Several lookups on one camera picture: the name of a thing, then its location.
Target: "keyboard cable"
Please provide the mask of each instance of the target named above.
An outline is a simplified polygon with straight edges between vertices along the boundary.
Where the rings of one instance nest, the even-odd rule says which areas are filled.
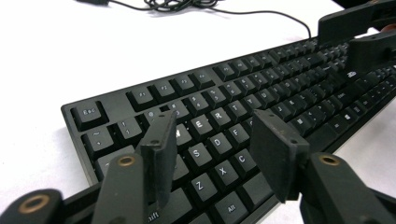
[[[289,14],[279,12],[279,11],[273,11],[273,10],[233,12],[233,11],[227,11],[227,10],[215,8],[215,5],[218,3],[218,1],[224,1],[224,0],[164,0],[161,3],[158,2],[159,0],[144,0],[144,2],[148,5],[148,7],[134,7],[134,6],[119,2],[117,0],[81,0],[81,1],[90,2],[90,3],[96,4],[96,5],[106,5],[108,2],[111,2],[114,4],[118,4],[118,5],[121,5],[124,7],[128,7],[128,8],[135,9],[135,10],[140,10],[140,11],[155,10],[155,11],[159,11],[159,12],[179,12],[187,7],[197,7],[197,8],[201,8],[201,9],[210,9],[210,10],[217,11],[220,13],[234,14],[234,15],[272,13],[272,14],[277,14],[280,16],[287,17],[293,21],[300,23],[303,27],[305,27],[306,31],[308,32],[309,39],[312,38],[311,30],[309,29],[308,25],[305,22],[300,21],[297,18],[294,18]]]

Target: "brass ring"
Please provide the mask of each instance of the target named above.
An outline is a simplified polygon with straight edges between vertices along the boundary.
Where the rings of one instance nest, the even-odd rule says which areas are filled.
[[[319,156],[319,159],[321,162],[328,164],[328,165],[336,166],[336,165],[340,164],[340,161],[338,159],[336,159],[335,157],[332,157],[332,156],[328,156],[328,155],[321,155],[321,156]]]
[[[124,156],[119,159],[119,166],[130,166],[134,164],[133,156]]]
[[[19,207],[18,211],[22,214],[30,214],[40,210],[50,201],[50,196],[46,194],[37,194],[25,200]]]

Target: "keyboard frame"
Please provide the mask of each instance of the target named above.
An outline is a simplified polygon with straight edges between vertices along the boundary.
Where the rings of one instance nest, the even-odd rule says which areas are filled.
[[[296,42],[292,42],[292,43],[285,44],[285,45],[282,45],[282,46],[277,46],[277,47],[274,47],[274,48],[271,48],[271,49],[278,49],[278,48],[282,48],[282,47],[285,47],[285,46],[289,46],[291,44],[304,43],[307,40],[308,39],[301,40],[301,41],[296,41]],[[148,82],[144,82],[144,83],[140,83],[140,84],[137,84],[137,85],[133,85],[131,87],[119,89],[119,90],[116,90],[116,91],[110,91],[110,92],[103,93],[103,94],[100,94],[100,95],[96,95],[96,96],[93,96],[93,97],[90,97],[90,98],[79,100],[79,101],[76,101],[76,102],[71,103],[71,104],[63,105],[61,110],[62,110],[62,113],[63,113],[63,116],[64,116],[64,120],[65,120],[67,129],[68,129],[68,131],[69,131],[69,133],[71,135],[71,139],[73,141],[74,147],[75,147],[76,152],[78,154],[78,158],[80,160],[80,163],[82,165],[82,168],[84,170],[84,173],[85,173],[85,175],[87,177],[87,180],[88,180],[90,186],[95,185],[99,181],[98,181],[98,178],[96,177],[96,173],[95,173],[95,171],[93,169],[94,166],[91,164],[90,157],[88,156],[87,151],[86,151],[86,149],[84,147],[84,143],[82,141],[82,135],[87,133],[89,130],[86,130],[86,131],[83,131],[83,132],[80,132],[78,130],[77,125],[74,122],[74,117],[73,117],[72,112],[71,112],[72,108],[74,108],[76,105],[78,105],[79,103],[84,102],[84,101],[92,101],[92,100],[94,100],[94,101],[100,101],[101,103],[103,103],[104,101],[109,101],[109,98],[114,98],[114,95],[118,95],[118,96],[121,95],[121,96],[124,97],[125,101],[129,104],[129,106],[130,106],[129,109],[133,113],[132,114],[129,113],[127,116],[126,115],[122,115],[118,119],[108,118],[108,122],[107,123],[99,125],[99,126],[96,126],[96,128],[97,127],[102,127],[102,126],[113,125],[113,124],[117,123],[120,120],[127,119],[127,118],[130,118],[130,117],[136,117],[138,115],[143,114],[145,111],[149,110],[149,109],[145,109],[145,110],[138,111],[138,112],[136,112],[134,110],[133,106],[131,105],[131,103],[129,102],[129,100],[128,100],[127,96],[126,96],[126,92],[130,91],[133,88],[136,88],[136,87],[139,87],[139,86],[147,87],[147,86],[150,86],[150,85],[156,83],[159,80],[164,80],[164,79],[170,80],[173,77],[178,77],[180,75],[190,75],[194,71],[204,69],[211,76],[211,78],[214,81],[215,85],[211,86],[211,87],[208,87],[206,89],[202,89],[202,90],[196,91],[194,93],[187,94],[187,95],[184,95],[184,96],[181,96],[181,97],[177,98],[177,99],[185,99],[185,98],[188,98],[192,94],[195,94],[195,93],[198,93],[198,92],[204,92],[204,91],[209,90],[210,88],[218,87],[220,85],[223,85],[226,82],[233,81],[233,79],[229,80],[229,81],[225,81],[225,82],[220,80],[219,76],[212,69],[215,65],[220,64],[220,63],[228,63],[228,62],[231,62],[231,61],[234,61],[234,60],[237,60],[237,59],[242,59],[242,58],[245,58],[247,56],[255,55],[255,54],[260,53],[260,52],[269,52],[271,49],[259,50],[259,51],[256,51],[256,52],[253,52],[253,53],[250,53],[250,54],[247,54],[247,55],[243,55],[243,56],[240,56],[240,57],[227,59],[227,60],[224,60],[222,62],[212,63],[212,64],[209,64],[209,65],[206,65],[206,66],[202,66],[202,67],[194,68],[194,69],[191,69],[191,70],[188,70],[188,71],[184,71],[184,72],[180,72],[180,73],[177,73],[177,74],[173,74],[171,76],[164,76],[164,77],[157,78],[157,79],[154,79],[154,80],[151,80],[151,81],[148,81]],[[381,111],[395,96],[396,96],[396,89],[393,90],[384,99],[382,99],[377,105],[375,105],[365,115],[363,115],[363,117],[360,120],[358,120],[352,127],[350,127],[341,137],[339,137],[337,140],[335,140],[328,147],[323,148],[322,151],[334,153],[354,133],[356,133],[370,119],[372,119],[379,111]],[[155,105],[155,107],[162,107],[162,106],[167,105],[168,103],[173,102],[173,101],[175,101],[175,100],[171,100],[169,102],[157,104],[157,105]],[[103,108],[104,108],[105,111],[106,111],[107,107],[108,107],[108,105],[106,105],[106,104],[103,105]],[[253,213],[248,215],[244,219],[244,221],[242,221],[242,223],[254,223],[254,222],[257,222],[258,220],[260,220],[262,218],[263,214],[267,214],[277,204],[278,204],[278,200],[276,199],[275,195],[271,196],[265,203],[263,203],[261,206],[259,206]]]

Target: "keyboard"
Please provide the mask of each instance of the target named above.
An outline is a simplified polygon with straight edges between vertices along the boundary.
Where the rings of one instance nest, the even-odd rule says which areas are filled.
[[[168,205],[149,223],[252,223],[277,203],[249,154],[252,113],[270,110],[310,144],[334,152],[394,96],[396,66],[349,83],[348,44],[315,38],[213,63],[63,105],[91,185],[134,152],[151,122],[177,113],[177,166]]]

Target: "white table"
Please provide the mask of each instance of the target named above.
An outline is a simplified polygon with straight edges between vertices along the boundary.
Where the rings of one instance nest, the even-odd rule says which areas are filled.
[[[143,6],[140,0],[128,3]],[[320,17],[341,9],[330,0],[227,0],[219,8],[286,12],[305,21],[313,35]],[[68,198],[89,186],[62,105],[305,38],[302,25],[273,14],[188,9],[162,15],[73,0],[4,1],[0,213],[35,189],[58,189]],[[338,152],[365,183],[393,197],[395,106],[390,104]],[[296,218],[301,223],[296,204],[280,206],[263,223],[298,223]]]

